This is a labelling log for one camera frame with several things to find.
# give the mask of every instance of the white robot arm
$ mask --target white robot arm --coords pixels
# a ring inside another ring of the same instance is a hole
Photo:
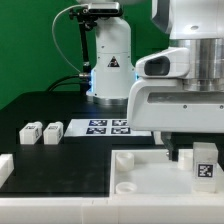
[[[119,6],[111,0],[77,1],[88,4],[87,13],[90,13],[90,10],[98,14],[105,10],[110,12],[110,9],[115,9],[115,5]],[[135,4],[141,1],[143,0],[118,2]],[[104,105],[127,104],[129,91],[136,81],[134,67],[131,64],[130,27],[119,15],[98,16],[95,22],[97,64],[91,72],[91,88],[87,91],[87,99]]]
[[[135,130],[224,132],[224,0],[154,0],[170,47],[140,59],[128,102]]]

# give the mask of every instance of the black tabletop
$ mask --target black tabletop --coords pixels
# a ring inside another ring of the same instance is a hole
[[[0,154],[13,154],[15,169],[0,197],[109,196],[112,149],[150,149],[152,137],[63,138],[56,146],[20,145],[19,131],[40,121],[43,129],[71,119],[126,118],[126,106],[88,102],[78,92],[25,93],[0,111]]]

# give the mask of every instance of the blue light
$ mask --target blue light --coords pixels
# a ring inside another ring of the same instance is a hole
[[[135,72],[135,81],[137,81],[137,80],[138,80],[138,78],[139,78],[138,73],[137,73],[137,72]]]
[[[91,92],[93,92],[93,73],[94,73],[94,70],[92,69],[92,71],[91,71],[91,80],[90,80],[90,82],[91,82],[91,88],[90,88],[90,91],[91,91]]]

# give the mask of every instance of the green wall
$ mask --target green wall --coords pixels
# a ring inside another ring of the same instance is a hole
[[[51,35],[56,14],[74,3],[74,0],[0,1],[0,108],[21,93],[43,91],[56,79],[76,73],[58,54]],[[150,22],[150,8],[150,0],[125,6],[124,17],[132,27],[133,64],[168,45],[168,37]],[[81,69],[76,21],[64,15],[57,23],[56,34],[65,55]],[[94,65],[93,31],[88,33],[88,44]]]

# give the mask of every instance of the small white block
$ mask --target small white block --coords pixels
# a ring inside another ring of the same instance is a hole
[[[193,149],[179,149],[177,167],[180,170],[192,170],[193,168]]]
[[[20,132],[20,144],[34,145],[37,140],[42,136],[42,123],[34,122],[28,123]]]
[[[57,145],[63,136],[63,124],[61,122],[50,123],[44,131],[44,144]]]
[[[0,188],[14,170],[12,154],[2,154],[0,156]]]
[[[214,143],[195,142],[192,189],[215,193],[217,183],[218,149]]]

